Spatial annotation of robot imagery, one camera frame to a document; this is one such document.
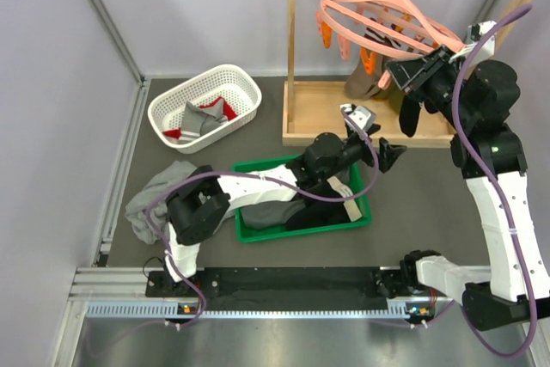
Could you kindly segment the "pink round clip hanger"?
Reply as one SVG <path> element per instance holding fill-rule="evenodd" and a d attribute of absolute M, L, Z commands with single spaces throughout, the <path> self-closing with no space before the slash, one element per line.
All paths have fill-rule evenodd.
<path fill-rule="evenodd" d="M 356 45 L 380 53 L 390 60 L 420 58 L 447 46 L 460 52 L 465 44 L 450 29 L 423 14 L 412 0 L 321 0 L 317 25 L 324 21 L 333 37 L 345 36 Z M 409 45 L 410 51 L 395 50 L 384 44 L 389 37 Z M 385 70 L 379 86 L 385 89 L 391 77 Z"/>

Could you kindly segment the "red sock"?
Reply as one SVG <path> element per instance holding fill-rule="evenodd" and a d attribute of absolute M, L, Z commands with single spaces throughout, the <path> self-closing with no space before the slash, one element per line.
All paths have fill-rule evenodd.
<path fill-rule="evenodd" d="M 222 97 L 217 97 L 213 102 L 212 106 L 216 106 L 217 104 L 222 105 L 223 115 L 227 118 L 228 121 L 231 121 L 237 117 L 237 113 L 233 109 L 233 107 Z"/>
<path fill-rule="evenodd" d="M 181 129 L 172 129 L 172 130 L 163 131 L 162 135 L 165 136 L 166 138 L 179 140 L 180 137 L 182 136 L 182 132 L 181 132 Z"/>

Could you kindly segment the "grey striped sock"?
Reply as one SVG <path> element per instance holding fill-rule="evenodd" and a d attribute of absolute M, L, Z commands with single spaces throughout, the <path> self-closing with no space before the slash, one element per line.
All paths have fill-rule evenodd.
<path fill-rule="evenodd" d="M 221 101 L 210 107 L 202 108 L 202 112 L 204 114 L 204 121 L 200 127 L 202 135 L 216 130 L 229 121 L 228 117 L 224 114 L 223 103 Z"/>
<path fill-rule="evenodd" d="M 181 118 L 180 144 L 188 144 L 207 133 L 212 117 L 202 108 L 187 102 Z"/>

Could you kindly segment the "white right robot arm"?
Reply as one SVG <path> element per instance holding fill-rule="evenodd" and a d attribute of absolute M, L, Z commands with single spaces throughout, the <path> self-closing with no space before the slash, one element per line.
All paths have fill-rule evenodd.
<path fill-rule="evenodd" d="M 413 294 L 429 287 L 458 302 L 472 325 L 487 331 L 530 317 L 524 276 L 531 281 L 537 318 L 549 316 L 549 275 L 541 259 L 527 197 L 527 162 L 519 137 L 506 120 L 520 96 L 516 72 L 507 64 L 485 60 L 459 81 L 461 64 L 448 48 L 385 66 L 405 97 L 400 128 L 412 137 L 425 106 L 452 119 L 452 97 L 460 85 L 460 125 L 486 163 L 481 168 L 458 136 L 450 142 L 453 163 L 474 198 L 489 253 L 483 272 L 458 266 L 433 251 L 413 251 L 401 261 L 401 284 Z"/>

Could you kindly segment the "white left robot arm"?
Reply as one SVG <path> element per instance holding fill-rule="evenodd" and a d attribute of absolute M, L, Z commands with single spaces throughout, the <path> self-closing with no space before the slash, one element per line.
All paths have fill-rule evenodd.
<path fill-rule="evenodd" d="M 385 173 L 406 151 L 406 146 L 384 138 L 377 150 L 369 144 L 369 138 L 354 131 L 345 140 L 324 132 L 300 156 L 275 168 L 253 171 L 248 178 L 215 176 L 209 166 L 193 171 L 191 183 L 166 199 L 165 285 L 180 296 L 193 289 L 201 242 L 236 213 L 246 227 L 259 231 L 274 227 L 283 232 L 313 230 L 361 219 L 350 187 L 351 166 L 362 161 Z"/>

